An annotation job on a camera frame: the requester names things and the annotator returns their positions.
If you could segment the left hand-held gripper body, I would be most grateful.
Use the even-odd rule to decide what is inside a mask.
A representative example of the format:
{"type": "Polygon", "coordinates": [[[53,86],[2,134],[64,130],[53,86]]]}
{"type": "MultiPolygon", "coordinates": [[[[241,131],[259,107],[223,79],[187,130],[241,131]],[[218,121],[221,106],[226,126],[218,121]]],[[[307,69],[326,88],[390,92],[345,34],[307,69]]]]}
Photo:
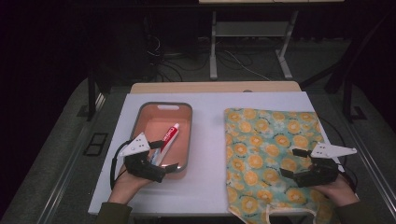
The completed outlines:
{"type": "Polygon", "coordinates": [[[139,134],[124,148],[120,155],[129,174],[161,183],[165,176],[163,168],[149,162],[149,141],[144,133],[139,134]]]}

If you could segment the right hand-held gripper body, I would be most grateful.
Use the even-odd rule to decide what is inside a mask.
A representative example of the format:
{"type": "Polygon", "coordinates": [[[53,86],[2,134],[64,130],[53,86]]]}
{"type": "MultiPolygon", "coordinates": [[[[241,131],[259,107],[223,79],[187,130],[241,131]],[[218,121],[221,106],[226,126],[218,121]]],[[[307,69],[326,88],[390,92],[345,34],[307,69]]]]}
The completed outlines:
{"type": "Polygon", "coordinates": [[[354,147],[339,147],[324,143],[317,143],[311,155],[311,165],[307,171],[294,174],[293,180],[301,187],[312,187],[329,184],[335,181],[338,176],[338,164],[334,158],[343,157],[357,153],[354,147]]]}

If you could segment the pale blue white item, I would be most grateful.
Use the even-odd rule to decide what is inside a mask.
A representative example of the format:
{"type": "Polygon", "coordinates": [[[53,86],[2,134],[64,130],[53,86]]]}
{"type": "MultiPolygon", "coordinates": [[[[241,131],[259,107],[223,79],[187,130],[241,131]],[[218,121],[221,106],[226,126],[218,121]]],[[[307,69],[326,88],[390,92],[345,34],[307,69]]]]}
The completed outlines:
{"type": "Polygon", "coordinates": [[[160,149],[160,148],[156,148],[155,151],[153,152],[153,154],[150,156],[149,162],[150,162],[151,164],[156,165],[157,158],[158,158],[158,156],[159,156],[160,154],[161,154],[161,149],[160,149]]]}

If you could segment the red white toothpaste tube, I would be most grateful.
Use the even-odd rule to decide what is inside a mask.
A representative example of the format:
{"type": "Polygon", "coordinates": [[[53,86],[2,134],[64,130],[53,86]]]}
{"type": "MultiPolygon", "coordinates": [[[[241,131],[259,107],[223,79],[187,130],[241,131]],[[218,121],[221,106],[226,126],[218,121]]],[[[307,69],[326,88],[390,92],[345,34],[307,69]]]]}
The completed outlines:
{"type": "Polygon", "coordinates": [[[172,146],[178,133],[179,133],[179,124],[176,123],[167,131],[167,133],[163,137],[163,146],[160,148],[160,150],[156,154],[156,159],[154,160],[155,165],[159,166],[162,163],[163,158],[165,157],[166,153],[170,149],[170,146],[172,146]]]}

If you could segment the orange basin with grey rim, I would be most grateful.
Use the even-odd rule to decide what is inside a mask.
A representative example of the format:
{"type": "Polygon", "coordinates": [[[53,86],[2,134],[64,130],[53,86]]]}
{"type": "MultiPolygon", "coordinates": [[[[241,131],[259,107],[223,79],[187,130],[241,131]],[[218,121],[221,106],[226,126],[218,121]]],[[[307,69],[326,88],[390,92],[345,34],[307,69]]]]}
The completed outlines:
{"type": "Polygon", "coordinates": [[[167,131],[176,123],[179,124],[179,133],[172,146],[159,165],[178,164],[178,169],[164,177],[180,179],[187,173],[189,149],[191,140],[192,107],[185,103],[150,102],[141,106],[134,125],[133,137],[144,133],[149,142],[163,140],[167,131]]]}

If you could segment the orange print fabric bag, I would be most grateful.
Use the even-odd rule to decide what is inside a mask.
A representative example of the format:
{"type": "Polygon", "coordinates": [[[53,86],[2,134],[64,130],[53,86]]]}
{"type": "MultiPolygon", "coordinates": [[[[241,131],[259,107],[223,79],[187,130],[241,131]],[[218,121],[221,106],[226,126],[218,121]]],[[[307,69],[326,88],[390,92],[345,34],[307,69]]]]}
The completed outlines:
{"type": "Polygon", "coordinates": [[[340,224],[323,194],[281,175],[306,170],[311,160],[294,156],[323,141],[317,114],[228,108],[225,116],[228,208],[246,224],[270,224],[270,216],[302,212],[313,224],[340,224]]]}

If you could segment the person's right hand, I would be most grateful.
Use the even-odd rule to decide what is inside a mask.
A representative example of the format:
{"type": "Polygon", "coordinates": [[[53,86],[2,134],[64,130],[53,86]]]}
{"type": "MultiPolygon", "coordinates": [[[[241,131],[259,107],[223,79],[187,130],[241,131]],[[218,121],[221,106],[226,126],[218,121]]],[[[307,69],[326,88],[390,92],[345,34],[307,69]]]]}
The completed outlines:
{"type": "Polygon", "coordinates": [[[337,176],[334,182],[314,186],[313,189],[327,196],[339,207],[357,203],[360,200],[341,175],[337,176]]]}

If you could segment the person's left hand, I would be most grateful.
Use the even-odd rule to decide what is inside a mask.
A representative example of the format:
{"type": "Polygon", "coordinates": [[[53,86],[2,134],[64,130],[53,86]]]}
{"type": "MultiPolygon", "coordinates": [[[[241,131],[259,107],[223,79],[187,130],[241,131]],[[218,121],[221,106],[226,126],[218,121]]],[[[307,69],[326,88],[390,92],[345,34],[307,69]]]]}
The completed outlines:
{"type": "Polygon", "coordinates": [[[129,174],[126,167],[122,165],[107,201],[109,203],[128,204],[139,190],[150,183],[151,180],[129,174]]]}

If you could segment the white board mat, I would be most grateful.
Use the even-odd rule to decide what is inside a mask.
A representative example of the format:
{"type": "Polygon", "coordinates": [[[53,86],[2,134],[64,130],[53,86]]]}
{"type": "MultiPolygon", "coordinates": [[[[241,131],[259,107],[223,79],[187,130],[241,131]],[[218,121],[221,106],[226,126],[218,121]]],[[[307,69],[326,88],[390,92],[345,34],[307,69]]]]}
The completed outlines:
{"type": "Polygon", "coordinates": [[[95,215],[110,194],[109,169],[117,148],[132,135],[139,108],[147,102],[192,106],[187,173],[139,190],[130,205],[135,216],[227,216],[224,110],[231,107],[312,112],[304,91],[225,93],[131,93],[126,96],[88,212],[95,215]]]}

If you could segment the black floor socket plate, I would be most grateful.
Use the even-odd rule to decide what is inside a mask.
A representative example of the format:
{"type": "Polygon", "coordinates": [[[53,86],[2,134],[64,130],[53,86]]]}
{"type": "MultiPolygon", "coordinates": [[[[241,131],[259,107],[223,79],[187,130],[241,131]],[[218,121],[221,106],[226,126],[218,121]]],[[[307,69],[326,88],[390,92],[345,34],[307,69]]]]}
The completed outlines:
{"type": "Polygon", "coordinates": [[[83,155],[89,157],[100,156],[105,146],[107,137],[107,133],[94,133],[89,144],[84,149],[83,155]]]}

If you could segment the black metal stand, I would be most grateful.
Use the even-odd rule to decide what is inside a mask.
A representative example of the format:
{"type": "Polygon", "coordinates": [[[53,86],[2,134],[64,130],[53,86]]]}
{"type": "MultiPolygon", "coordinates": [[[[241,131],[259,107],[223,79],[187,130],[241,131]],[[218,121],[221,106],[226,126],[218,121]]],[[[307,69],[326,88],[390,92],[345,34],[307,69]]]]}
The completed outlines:
{"type": "Polygon", "coordinates": [[[352,104],[352,86],[353,82],[350,77],[347,77],[344,82],[344,94],[343,94],[343,115],[347,121],[352,123],[354,120],[367,119],[363,111],[359,106],[352,104]]]}
{"type": "Polygon", "coordinates": [[[96,112],[96,88],[94,73],[91,69],[88,73],[88,117],[87,121],[91,121],[96,112]]]}

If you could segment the metal floor rail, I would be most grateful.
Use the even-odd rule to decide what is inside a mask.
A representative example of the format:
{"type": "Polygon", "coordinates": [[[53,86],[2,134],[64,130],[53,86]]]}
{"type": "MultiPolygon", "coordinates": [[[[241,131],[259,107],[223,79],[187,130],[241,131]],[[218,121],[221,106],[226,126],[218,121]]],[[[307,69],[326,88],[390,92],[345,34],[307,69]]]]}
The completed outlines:
{"type": "Polygon", "coordinates": [[[85,141],[90,135],[92,125],[96,120],[96,115],[92,114],[90,119],[84,123],[78,138],[71,151],[71,156],[68,158],[64,169],[62,170],[59,179],[57,180],[54,188],[50,192],[48,201],[46,202],[39,219],[36,224],[50,224],[59,204],[64,196],[64,193],[70,183],[73,173],[75,172],[79,158],[85,148],[85,141]]]}
{"type": "Polygon", "coordinates": [[[346,142],[356,147],[348,166],[356,173],[358,195],[381,219],[396,222],[396,134],[384,122],[345,122],[346,142]]]}

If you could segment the white metal desk frame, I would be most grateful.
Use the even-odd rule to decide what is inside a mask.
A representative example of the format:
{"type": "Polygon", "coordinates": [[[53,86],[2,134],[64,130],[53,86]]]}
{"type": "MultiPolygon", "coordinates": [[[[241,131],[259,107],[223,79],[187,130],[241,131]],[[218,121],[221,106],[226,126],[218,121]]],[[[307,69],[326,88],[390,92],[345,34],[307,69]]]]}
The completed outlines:
{"type": "Polygon", "coordinates": [[[288,21],[219,21],[218,13],[212,12],[211,45],[209,54],[209,77],[218,79],[216,38],[217,37],[282,37],[283,46],[276,50],[276,58],[284,78],[291,79],[292,74],[286,61],[286,51],[298,18],[298,11],[290,14],[288,21]]]}

